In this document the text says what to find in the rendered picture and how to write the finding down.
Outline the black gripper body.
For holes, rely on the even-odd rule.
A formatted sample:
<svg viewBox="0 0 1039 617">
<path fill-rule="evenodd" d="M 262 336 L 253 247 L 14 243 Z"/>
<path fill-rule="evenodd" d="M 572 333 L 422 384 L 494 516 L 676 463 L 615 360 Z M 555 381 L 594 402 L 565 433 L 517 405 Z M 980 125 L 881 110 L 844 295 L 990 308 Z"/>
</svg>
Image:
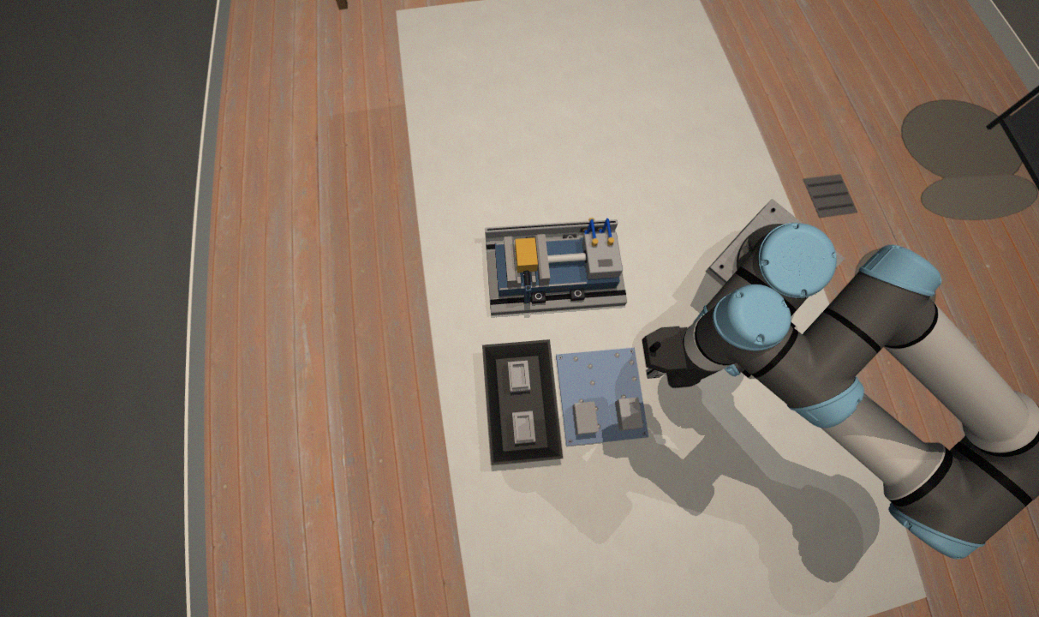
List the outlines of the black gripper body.
<svg viewBox="0 0 1039 617">
<path fill-rule="evenodd" d="M 661 327 L 659 331 L 652 331 L 642 339 L 646 368 L 666 374 L 668 384 L 672 388 L 694 386 L 705 376 L 728 367 L 709 361 L 701 354 L 695 341 L 698 320 L 688 328 Z"/>
</svg>

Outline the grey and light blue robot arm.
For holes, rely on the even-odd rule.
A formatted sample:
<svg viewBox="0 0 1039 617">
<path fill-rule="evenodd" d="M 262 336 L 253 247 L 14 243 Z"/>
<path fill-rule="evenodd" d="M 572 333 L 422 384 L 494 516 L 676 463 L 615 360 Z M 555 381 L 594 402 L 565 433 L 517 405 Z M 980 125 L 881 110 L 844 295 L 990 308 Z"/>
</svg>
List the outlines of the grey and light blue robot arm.
<svg viewBox="0 0 1039 617">
<path fill-rule="evenodd" d="M 743 241 L 736 272 L 694 320 L 702 316 L 698 349 L 758 380 L 878 476 L 890 514 L 922 542 L 968 557 L 1039 495 L 1039 406 L 931 300 L 941 284 L 933 263 L 898 245 L 873 254 L 798 332 L 791 315 L 831 281 L 837 257 L 823 231 L 789 224 Z M 865 395 L 856 375 L 883 347 L 962 422 L 950 452 Z"/>
</svg>

